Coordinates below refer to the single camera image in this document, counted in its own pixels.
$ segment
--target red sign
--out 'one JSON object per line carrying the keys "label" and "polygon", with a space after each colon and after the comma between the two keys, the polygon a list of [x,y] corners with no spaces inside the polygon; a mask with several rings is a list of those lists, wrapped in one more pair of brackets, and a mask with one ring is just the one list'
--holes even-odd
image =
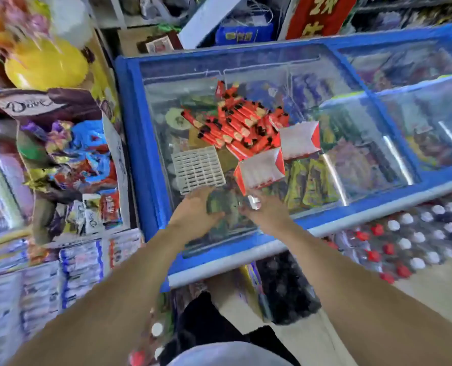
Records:
{"label": "red sign", "polygon": [[356,0],[300,0],[286,39],[338,33]]}

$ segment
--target white plastic basket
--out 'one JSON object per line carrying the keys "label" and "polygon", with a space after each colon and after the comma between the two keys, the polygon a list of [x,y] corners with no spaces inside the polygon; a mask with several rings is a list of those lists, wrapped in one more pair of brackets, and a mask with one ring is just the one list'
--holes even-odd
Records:
{"label": "white plastic basket", "polygon": [[172,161],[181,195],[200,186],[222,186],[226,183],[213,146],[174,153]]}

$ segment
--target floor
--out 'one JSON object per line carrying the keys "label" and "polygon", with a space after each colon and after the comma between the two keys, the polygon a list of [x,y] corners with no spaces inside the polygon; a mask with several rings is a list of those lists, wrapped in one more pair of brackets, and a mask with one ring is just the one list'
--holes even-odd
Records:
{"label": "floor", "polygon": [[[207,286],[223,316],[247,333],[264,323],[239,297],[232,275],[210,278]],[[395,285],[452,321],[452,260]],[[293,325],[272,327],[302,365],[356,366],[323,310]]]}

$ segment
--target pile of red packets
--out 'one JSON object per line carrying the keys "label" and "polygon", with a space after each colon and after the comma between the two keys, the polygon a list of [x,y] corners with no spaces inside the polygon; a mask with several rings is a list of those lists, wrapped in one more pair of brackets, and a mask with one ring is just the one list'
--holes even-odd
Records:
{"label": "pile of red packets", "polygon": [[280,147],[280,128],[289,126],[289,114],[281,106],[266,110],[259,103],[238,96],[237,83],[226,90],[223,81],[217,83],[217,117],[206,116],[198,121],[189,110],[181,115],[199,130],[198,138],[217,149],[226,145],[239,161],[255,154]]}

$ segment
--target forearm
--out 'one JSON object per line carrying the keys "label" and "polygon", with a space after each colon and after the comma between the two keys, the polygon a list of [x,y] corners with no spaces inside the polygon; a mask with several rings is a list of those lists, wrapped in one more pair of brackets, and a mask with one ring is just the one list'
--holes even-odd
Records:
{"label": "forearm", "polygon": [[9,365],[116,366],[145,328],[160,285],[186,241],[174,229],[160,230],[146,246],[102,283],[24,344]]}
{"label": "forearm", "polygon": [[452,323],[298,226],[279,238],[360,366],[452,365]]}

